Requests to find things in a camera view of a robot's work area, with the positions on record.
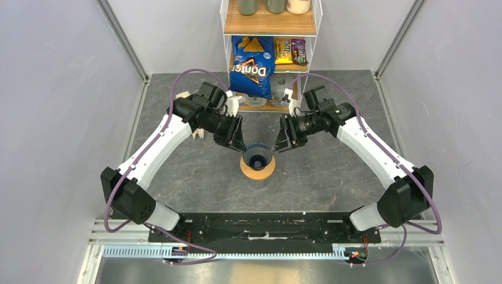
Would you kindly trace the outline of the blue plastic coffee dripper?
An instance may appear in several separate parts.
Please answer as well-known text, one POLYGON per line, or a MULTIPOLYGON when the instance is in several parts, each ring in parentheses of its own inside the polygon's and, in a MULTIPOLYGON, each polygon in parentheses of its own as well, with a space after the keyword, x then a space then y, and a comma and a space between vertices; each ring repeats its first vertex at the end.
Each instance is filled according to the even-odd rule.
POLYGON ((272 150, 264 143, 250 143, 243 153, 243 161, 255 171, 263 170, 272 161, 272 150))

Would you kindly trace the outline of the wooden ring dripper stand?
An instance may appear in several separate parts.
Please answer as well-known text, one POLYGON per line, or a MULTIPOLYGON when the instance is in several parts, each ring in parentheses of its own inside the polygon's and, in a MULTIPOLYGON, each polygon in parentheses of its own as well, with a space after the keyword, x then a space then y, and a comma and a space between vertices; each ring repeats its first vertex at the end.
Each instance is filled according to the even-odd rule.
POLYGON ((276 159, 272 156, 271 162, 262 170, 254 170, 244 162, 244 158, 240 159, 240 169, 242 173, 251 180, 265 180, 270 177, 276 168, 276 159))

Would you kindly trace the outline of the cream paper coffee filters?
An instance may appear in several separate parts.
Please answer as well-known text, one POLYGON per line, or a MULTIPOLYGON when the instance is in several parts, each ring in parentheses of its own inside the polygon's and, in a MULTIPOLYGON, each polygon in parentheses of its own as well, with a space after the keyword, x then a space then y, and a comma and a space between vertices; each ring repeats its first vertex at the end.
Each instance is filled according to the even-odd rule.
MULTIPOLYGON (((181 92, 179 94, 176 95, 176 99, 178 98, 188 98, 191 94, 188 92, 188 91, 185 91, 185 92, 181 92)), ((204 138, 204 130, 202 128, 198 128, 197 130, 195 130, 193 133, 192 133, 192 138, 193 140, 196 140, 196 139, 203 139, 204 138)))

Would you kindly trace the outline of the glass carafe with wooden band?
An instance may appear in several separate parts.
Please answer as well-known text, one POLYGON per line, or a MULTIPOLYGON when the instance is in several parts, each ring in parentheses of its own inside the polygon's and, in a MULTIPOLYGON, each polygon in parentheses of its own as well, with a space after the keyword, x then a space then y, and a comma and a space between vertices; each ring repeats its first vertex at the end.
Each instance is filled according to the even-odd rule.
POLYGON ((267 187, 268 180, 267 179, 263 179, 263 180, 251 179, 251 180, 249 180, 249 185, 254 189, 262 189, 262 188, 267 187))

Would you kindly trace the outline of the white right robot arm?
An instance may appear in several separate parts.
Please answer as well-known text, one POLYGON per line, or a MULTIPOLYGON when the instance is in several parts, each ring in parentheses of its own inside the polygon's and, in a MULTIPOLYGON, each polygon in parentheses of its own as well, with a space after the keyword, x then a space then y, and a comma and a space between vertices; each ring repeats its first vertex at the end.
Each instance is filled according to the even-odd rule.
POLYGON ((288 104, 289 114, 280 117, 280 131, 273 151, 302 147, 309 135, 330 133, 369 166, 385 189, 378 202, 349 214, 342 225, 342 235, 347 241, 356 242, 366 230, 380 225, 397 228, 431 208, 434 176, 427 166, 418 168, 398 157, 365 120, 357 116, 353 105, 336 104, 325 86, 305 92, 304 99, 309 110, 301 115, 301 102, 293 99, 291 89, 284 90, 282 100, 288 104))

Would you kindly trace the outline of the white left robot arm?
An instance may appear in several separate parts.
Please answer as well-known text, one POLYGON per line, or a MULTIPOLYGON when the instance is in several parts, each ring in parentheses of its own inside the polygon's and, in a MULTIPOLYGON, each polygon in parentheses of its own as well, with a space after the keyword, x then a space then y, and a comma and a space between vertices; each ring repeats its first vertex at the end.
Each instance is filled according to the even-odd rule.
POLYGON ((196 130, 211 133, 219 146, 244 152, 242 116, 237 113, 240 101, 241 96, 208 82, 195 94, 178 95, 143 145, 117 169, 102 171, 105 213, 113 210, 135 224, 159 226, 170 241, 183 239, 186 226, 180 215, 156 201, 147 189, 168 157, 196 130))

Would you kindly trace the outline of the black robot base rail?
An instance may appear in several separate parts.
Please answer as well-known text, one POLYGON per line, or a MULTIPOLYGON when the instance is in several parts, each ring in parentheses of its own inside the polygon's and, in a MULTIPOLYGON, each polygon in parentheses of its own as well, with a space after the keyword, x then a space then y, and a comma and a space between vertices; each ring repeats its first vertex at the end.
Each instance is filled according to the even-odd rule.
POLYGON ((321 256, 333 245, 379 244, 370 228, 357 233, 348 212, 181 213, 170 233, 190 244, 188 252, 210 256, 321 256))

